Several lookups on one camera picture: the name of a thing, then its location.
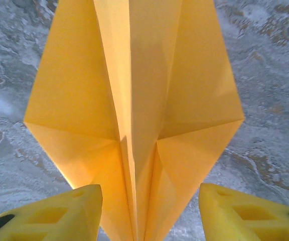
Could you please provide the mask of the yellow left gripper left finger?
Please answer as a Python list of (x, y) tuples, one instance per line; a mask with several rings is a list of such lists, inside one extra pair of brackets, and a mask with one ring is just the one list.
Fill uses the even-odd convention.
[(0, 240), (96, 240), (102, 213), (98, 184), (0, 214)]

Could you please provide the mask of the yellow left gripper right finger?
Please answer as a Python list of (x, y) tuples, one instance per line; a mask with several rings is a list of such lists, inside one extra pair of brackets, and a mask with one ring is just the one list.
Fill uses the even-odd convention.
[(289, 240), (289, 206), (212, 183), (200, 185), (206, 240)]

